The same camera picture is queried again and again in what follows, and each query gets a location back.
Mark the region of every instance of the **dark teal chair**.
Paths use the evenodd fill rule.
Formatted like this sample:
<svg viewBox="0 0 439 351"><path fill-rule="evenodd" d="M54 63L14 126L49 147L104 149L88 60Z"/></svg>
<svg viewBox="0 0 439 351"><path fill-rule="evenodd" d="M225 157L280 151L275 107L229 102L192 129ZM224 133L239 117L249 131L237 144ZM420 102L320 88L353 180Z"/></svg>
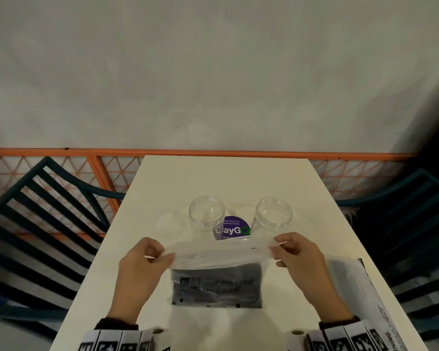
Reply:
<svg viewBox="0 0 439 351"><path fill-rule="evenodd" d="M439 268L439 180L418 169L359 199L337 201L357 210L352 228L389 286L430 277ZM400 303L439 291L439 279L396 295ZM408 313L423 340L439 338L439 303Z"/></svg>
<svg viewBox="0 0 439 351"><path fill-rule="evenodd" d="M87 207L85 207L76 197L69 193L64 186L54 178L56 176L76 186L88 201L89 206L87 205ZM33 195L25 194L24 192L26 192L27 189L32 191ZM103 233L107 232L110 222L96 199L96 196L122 200L125 194L107 191L85 183L63 169L52 158L45 157L0 197L0 222L11 221L17 224L20 229L34 235L37 239L45 242L76 264L88 269L91 265L90 260L82 256L75 249L65 245L52 234L42 229L38 224L17 211L16 205L18 203L33 212L56 231L63 234L68 240L85 251L87 255L96 255L98 250L94 247L95 244L90 244L87 240L83 239L80 234L71 230L67 225L41 207L31 198L32 196L40 197L47 205L53 207L58 213L74 224L77 230L86 234L88 239L96 243L101 243L103 238L96 230ZM57 199L57 196L63 198L63 201L67 202L67 204L63 204L61 200ZM86 222L75 214L76 211L81 213ZM36 248L33 244L24 239L21 239L20 235L10 231L6 224L0 224L0 240L58 272L59 275L69 278L76 283L82 283L85 278L84 275L65 265L55 257ZM1 252L0 268L70 301L73 301L76 296L77 291L29 268ZM45 301L35 295L0 281L1 322L24 329L52 341L57 335L57 332L42 324L42 322L61 322L65 318L66 313L67 309L64 307Z"/></svg>

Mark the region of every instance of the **table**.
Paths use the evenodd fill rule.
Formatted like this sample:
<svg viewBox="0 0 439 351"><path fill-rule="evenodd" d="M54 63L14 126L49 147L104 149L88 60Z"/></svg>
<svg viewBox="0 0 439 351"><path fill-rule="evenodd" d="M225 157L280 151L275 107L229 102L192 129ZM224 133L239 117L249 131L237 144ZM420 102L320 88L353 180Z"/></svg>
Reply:
<svg viewBox="0 0 439 351"><path fill-rule="evenodd" d="M146 156L99 248L51 351L75 351L84 333L109 310L118 261L142 237L165 247L187 238L187 211L201 195L226 209L254 207L277 196L293 209L290 230L324 254L362 258L409 350L427 350L307 159ZM284 333L317 328L319 318L286 269L271 264L263 277L263 309L173 307L165 272L138 318L141 329L171 330L174 350L285 350Z"/></svg>

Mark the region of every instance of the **white wall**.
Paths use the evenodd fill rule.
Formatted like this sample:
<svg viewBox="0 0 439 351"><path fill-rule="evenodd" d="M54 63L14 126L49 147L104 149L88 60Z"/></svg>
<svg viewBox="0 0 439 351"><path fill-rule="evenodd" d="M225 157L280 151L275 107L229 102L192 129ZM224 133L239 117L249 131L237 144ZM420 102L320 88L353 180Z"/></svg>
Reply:
<svg viewBox="0 0 439 351"><path fill-rule="evenodd" d="M412 152L438 102L439 0L0 0L0 147Z"/></svg>

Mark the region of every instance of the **clear plastic bag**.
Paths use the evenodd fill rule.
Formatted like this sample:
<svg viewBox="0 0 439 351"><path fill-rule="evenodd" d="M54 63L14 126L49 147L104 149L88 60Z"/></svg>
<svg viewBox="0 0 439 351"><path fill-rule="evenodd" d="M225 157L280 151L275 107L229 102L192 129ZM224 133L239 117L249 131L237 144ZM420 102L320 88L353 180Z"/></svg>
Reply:
<svg viewBox="0 0 439 351"><path fill-rule="evenodd" d="M272 255L269 238L183 242L168 247L175 253L171 266L173 305L262 307L262 276Z"/></svg>

